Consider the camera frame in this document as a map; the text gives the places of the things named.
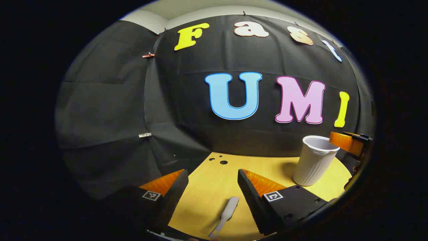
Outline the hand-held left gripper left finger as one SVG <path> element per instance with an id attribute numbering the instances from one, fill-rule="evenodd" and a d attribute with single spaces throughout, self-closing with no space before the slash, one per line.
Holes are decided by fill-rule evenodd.
<path id="1" fill-rule="evenodd" d="M 181 169 L 141 186 L 127 185 L 102 203 L 137 229 L 163 232 L 188 183 L 188 171 Z"/>

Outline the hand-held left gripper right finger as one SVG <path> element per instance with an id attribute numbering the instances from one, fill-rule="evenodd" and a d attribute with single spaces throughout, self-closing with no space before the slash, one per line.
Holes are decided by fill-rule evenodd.
<path id="1" fill-rule="evenodd" d="M 316 221 L 337 201 L 326 201 L 300 185 L 284 187 L 246 169 L 238 171 L 237 183 L 259 232 L 265 236 Z"/>

